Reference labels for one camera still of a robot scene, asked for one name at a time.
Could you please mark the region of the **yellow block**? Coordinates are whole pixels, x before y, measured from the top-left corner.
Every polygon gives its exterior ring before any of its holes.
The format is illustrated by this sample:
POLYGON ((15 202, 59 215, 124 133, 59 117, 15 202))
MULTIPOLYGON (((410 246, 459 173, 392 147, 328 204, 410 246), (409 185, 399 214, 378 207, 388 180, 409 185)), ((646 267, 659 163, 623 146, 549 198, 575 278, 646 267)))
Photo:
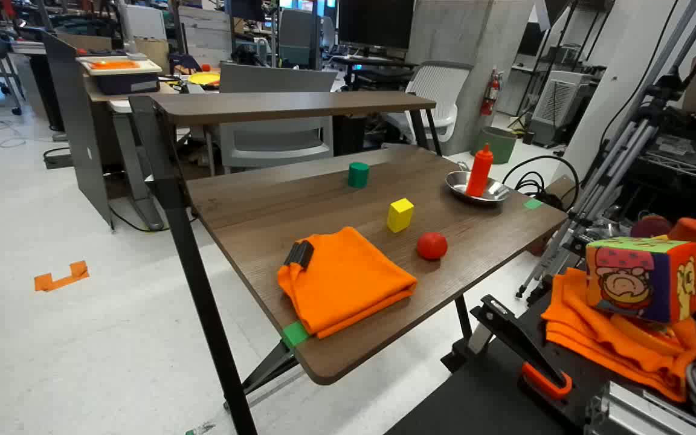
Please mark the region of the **yellow block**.
POLYGON ((409 198, 392 202, 387 211, 387 231, 403 233, 412 220, 412 211, 416 207, 409 198))

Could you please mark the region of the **green block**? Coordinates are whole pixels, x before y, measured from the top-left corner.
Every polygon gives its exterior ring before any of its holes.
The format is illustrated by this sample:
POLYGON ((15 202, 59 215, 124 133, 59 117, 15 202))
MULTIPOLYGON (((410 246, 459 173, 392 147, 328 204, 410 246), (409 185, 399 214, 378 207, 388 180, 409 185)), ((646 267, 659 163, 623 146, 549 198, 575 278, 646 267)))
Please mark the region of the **green block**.
POLYGON ((364 163, 351 163, 348 166, 348 185, 353 188, 364 188, 370 182, 370 168, 364 163))

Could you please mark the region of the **folded orange cloth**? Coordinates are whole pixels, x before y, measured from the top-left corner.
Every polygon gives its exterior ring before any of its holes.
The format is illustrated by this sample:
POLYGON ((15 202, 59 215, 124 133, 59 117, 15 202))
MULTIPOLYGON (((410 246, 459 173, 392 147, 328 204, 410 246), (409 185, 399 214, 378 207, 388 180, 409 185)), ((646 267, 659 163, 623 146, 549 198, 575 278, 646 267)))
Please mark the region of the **folded orange cloth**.
POLYGON ((417 284, 356 228, 296 240, 276 282, 305 331, 317 340, 410 297, 417 284))

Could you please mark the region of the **red ball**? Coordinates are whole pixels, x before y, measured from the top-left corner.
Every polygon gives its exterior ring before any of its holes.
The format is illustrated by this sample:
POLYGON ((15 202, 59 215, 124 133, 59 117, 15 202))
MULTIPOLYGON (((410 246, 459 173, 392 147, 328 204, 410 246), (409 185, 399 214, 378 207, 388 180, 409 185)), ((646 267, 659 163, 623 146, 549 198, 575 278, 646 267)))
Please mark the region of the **red ball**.
POLYGON ((426 262, 439 262, 446 255, 449 245, 441 233, 422 233, 416 243, 416 255, 426 262))

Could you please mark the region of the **grey office chair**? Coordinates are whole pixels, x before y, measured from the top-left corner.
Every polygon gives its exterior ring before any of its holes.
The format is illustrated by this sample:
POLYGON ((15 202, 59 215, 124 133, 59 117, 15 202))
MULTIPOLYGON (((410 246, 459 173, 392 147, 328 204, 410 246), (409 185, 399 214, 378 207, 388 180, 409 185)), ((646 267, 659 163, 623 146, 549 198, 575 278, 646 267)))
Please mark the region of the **grey office chair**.
MULTIPOLYGON (((220 93, 248 94, 260 103, 262 93, 328 93, 336 75, 320 70, 258 69, 223 63, 220 93)), ((281 118, 225 124, 215 128, 223 170, 258 170, 333 155, 333 118, 281 118)))

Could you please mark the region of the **red ketchup bottle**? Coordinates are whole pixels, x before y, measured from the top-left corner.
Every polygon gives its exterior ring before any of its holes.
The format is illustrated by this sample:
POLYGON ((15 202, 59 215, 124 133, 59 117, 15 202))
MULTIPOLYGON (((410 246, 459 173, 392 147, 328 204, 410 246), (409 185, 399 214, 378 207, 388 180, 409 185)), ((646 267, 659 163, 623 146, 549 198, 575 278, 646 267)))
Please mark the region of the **red ketchup bottle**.
POLYGON ((481 196, 486 191, 491 168, 493 168, 493 150, 481 147, 472 163, 472 175, 469 175, 469 185, 465 185, 469 196, 481 196))

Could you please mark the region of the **red fire extinguisher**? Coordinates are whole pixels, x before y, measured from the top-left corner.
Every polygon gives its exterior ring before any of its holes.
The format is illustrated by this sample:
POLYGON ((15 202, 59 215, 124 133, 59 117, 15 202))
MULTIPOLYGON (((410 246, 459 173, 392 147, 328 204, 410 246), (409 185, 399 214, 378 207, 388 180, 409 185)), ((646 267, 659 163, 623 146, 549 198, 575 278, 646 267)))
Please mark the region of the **red fire extinguisher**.
POLYGON ((486 87, 486 94, 482 94, 482 103, 481 103, 481 111, 479 111, 482 118, 493 117, 493 109, 494 109, 494 103, 499 94, 499 81, 503 81, 503 75, 497 70, 493 70, 488 87, 486 87))

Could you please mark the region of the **dark computer monitor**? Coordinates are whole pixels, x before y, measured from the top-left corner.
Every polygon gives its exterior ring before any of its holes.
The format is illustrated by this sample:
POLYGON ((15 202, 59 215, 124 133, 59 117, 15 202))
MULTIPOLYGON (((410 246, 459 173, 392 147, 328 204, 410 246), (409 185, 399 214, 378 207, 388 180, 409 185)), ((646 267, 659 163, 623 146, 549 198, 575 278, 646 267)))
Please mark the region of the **dark computer monitor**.
POLYGON ((405 50, 412 0, 340 0, 337 37, 348 43, 405 50))

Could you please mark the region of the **metal tripod stand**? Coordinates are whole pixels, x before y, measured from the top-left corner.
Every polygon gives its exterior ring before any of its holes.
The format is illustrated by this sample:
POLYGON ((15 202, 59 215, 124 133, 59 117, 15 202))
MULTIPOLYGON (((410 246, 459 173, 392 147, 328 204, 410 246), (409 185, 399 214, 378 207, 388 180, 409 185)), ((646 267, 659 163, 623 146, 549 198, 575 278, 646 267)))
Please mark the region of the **metal tripod stand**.
POLYGON ((643 147, 659 133, 659 121, 670 103, 676 103, 696 75, 696 65, 685 77, 678 75, 682 62, 696 41, 696 0, 682 13, 670 39, 659 39, 658 57, 650 63, 648 77, 637 82, 637 94, 630 100, 629 118, 619 137, 607 146, 607 155, 579 188, 567 220, 545 245, 530 278, 517 289, 514 297, 544 295, 550 278, 566 267, 584 256, 584 245, 607 238, 608 208, 617 202, 617 188, 643 147))

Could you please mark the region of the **black orange clamp tool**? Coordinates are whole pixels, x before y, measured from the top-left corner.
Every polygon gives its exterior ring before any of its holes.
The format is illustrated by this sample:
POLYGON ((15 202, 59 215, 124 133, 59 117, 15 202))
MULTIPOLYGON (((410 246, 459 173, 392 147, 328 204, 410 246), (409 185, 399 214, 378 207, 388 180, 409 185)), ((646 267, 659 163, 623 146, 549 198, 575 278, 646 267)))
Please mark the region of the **black orange clamp tool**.
POLYGON ((479 308, 472 311, 481 326, 491 336, 503 342, 521 358, 519 378, 550 401, 566 401, 572 391, 572 378, 557 371, 544 350, 532 342, 519 320, 493 295, 486 295, 479 308))

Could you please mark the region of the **grey side desk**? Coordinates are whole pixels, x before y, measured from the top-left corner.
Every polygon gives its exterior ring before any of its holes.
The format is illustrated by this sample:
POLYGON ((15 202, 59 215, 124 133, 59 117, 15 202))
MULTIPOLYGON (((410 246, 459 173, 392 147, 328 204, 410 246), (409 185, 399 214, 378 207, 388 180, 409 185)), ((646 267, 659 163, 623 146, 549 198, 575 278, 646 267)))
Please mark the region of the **grey side desk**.
POLYGON ((146 231, 161 231, 165 224, 139 166, 133 118, 116 111, 108 94, 98 94, 80 65, 78 51, 52 35, 43 37, 45 62, 64 127, 78 188, 95 211, 113 225, 107 173, 127 182, 130 207, 146 231))

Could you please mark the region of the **orange floor tape marker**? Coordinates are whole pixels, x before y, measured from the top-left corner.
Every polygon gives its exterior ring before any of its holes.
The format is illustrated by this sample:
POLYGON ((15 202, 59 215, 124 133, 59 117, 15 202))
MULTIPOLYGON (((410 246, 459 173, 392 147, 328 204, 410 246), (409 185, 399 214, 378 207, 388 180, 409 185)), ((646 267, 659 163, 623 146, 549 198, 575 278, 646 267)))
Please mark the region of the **orange floor tape marker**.
POLYGON ((64 286, 80 284, 90 277, 90 267, 84 262, 73 262, 67 267, 67 274, 55 278, 52 274, 40 274, 34 278, 34 291, 37 292, 52 292, 59 291, 64 286))

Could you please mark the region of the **colourful plush cube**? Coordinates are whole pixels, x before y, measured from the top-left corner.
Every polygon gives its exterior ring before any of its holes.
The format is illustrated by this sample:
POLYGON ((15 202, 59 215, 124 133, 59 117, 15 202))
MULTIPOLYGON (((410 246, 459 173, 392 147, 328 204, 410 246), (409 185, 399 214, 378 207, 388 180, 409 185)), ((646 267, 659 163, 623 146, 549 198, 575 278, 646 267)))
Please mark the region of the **colourful plush cube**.
POLYGON ((696 243, 610 238, 589 243, 586 302, 630 320, 675 324, 696 312, 696 243))

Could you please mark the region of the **orange cloth pile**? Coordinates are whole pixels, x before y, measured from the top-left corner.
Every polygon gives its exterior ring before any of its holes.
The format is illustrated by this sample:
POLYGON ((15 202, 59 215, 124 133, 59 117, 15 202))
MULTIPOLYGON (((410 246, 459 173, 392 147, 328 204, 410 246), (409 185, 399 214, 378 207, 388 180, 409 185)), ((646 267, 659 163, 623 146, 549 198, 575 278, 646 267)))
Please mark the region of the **orange cloth pile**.
POLYGON ((685 371, 696 360, 696 321, 675 321, 658 335, 620 314, 586 306, 586 277, 578 268, 552 278, 544 311, 545 340, 579 358, 602 365, 675 405, 689 395, 685 371))

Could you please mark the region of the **black desk leg frame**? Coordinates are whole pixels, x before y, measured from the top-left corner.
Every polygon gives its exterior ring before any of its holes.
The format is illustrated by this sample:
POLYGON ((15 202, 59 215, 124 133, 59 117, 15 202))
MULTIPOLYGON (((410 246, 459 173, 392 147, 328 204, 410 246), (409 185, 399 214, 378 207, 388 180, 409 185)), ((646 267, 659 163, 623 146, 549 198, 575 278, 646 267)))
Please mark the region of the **black desk leg frame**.
POLYGON ((130 98, 134 133, 142 146, 149 188, 165 208, 175 256, 188 284, 207 354, 237 435, 256 435, 253 417, 240 382, 237 362, 213 297, 213 289, 190 228, 188 193, 174 152, 174 128, 151 98, 130 98))

